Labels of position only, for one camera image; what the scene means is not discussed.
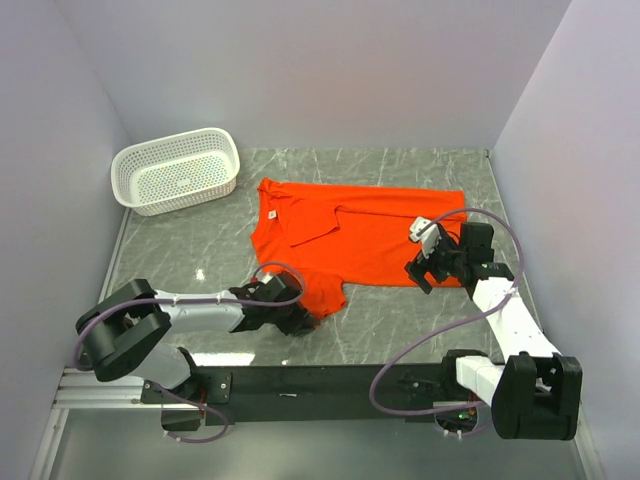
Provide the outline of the orange t-shirt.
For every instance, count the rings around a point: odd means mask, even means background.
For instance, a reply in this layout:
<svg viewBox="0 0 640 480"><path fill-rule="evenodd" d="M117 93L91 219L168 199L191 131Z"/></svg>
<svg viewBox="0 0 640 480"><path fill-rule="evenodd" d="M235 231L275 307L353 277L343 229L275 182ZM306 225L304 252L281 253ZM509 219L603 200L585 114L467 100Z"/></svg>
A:
<svg viewBox="0 0 640 480"><path fill-rule="evenodd" d="M409 239L418 217L442 214L457 235L466 215L460 190L277 182L258 188L259 217L251 242L270 271L284 263L305 280L302 305L318 318L347 304L346 283L409 287L404 269L419 252Z"/></svg>

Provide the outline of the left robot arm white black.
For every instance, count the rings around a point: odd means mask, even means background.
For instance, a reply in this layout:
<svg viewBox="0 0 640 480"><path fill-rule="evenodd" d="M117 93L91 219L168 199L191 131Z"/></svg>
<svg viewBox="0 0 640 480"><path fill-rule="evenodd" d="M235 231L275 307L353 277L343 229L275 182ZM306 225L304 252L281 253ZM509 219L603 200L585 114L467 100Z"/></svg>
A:
<svg viewBox="0 0 640 480"><path fill-rule="evenodd" d="M291 272L209 296L169 293L135 279L77 320L72 365L100 382L126 376L151 381L186 402L199 392L198 367L185 348L164 344L165 336L243 333L265 325L286 336L304 335L318 324L302 304L304 292L304 281Z"/></svg>

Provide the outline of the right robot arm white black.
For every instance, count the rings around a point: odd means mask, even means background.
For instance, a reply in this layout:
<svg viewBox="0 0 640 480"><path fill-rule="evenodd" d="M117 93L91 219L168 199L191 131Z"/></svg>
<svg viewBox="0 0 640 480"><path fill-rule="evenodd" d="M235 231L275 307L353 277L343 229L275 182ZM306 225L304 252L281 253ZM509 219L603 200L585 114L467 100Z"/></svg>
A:
<svg viewBox="0 0 640 480"><path fill-rule="evenodd" d="M458 281L486 320L500 347L503 364L465 354L441 371L444 395L460 399L473 392L491 408L503 439L571 440L578 426L583 372L545 337L522 300L516 280L495 261L493 227L465 222L453 237L439 223L418 217L409 239L420 246L405 270L425 293L449 277Z"/></svg>

